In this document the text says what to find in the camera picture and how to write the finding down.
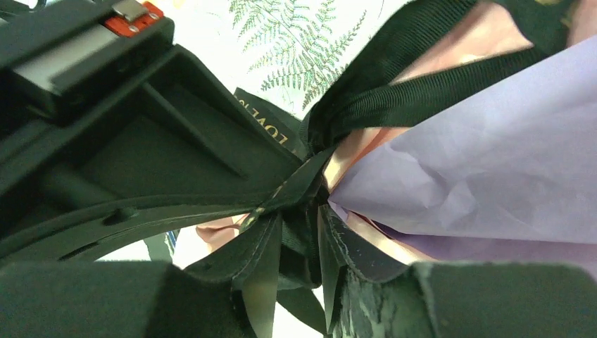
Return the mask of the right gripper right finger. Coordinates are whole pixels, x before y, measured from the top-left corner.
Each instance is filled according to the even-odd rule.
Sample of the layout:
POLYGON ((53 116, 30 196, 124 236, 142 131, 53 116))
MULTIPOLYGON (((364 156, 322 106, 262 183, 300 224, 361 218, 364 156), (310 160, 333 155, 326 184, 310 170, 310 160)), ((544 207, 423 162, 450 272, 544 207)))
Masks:
POLYGON ((404 265, 318 211, 333 337, 595 337, 596 282, 568 265, 404 265))

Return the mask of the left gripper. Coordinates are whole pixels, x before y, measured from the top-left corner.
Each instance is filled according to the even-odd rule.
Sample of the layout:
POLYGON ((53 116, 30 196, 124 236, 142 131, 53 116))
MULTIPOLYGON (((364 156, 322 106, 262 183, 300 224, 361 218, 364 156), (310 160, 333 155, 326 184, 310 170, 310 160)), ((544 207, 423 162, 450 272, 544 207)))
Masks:
POLYGON ((2 233, 120 200, 253 205, 300 166, 174 31, 149 1, 1 2, 2 233))

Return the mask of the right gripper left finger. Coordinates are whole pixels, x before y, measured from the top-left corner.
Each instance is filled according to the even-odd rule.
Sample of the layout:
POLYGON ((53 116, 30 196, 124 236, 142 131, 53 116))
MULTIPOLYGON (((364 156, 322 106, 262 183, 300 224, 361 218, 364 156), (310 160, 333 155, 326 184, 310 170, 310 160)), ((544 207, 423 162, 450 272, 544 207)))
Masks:
POLYGON ((281 220, 204 259, 33 261, 1 270, 2 337, 270 337, 281 220))

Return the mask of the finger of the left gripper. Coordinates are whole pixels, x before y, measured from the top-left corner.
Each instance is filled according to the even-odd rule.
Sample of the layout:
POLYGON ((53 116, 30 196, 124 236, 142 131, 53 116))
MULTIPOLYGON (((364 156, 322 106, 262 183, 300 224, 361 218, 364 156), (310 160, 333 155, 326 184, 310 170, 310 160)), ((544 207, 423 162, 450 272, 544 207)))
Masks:
POLYGON ((72 211, 1 240, 1 264, 93 261, 132 242, 179 227, 247 213, 248 197, 158 195, 121 199, 72 211))

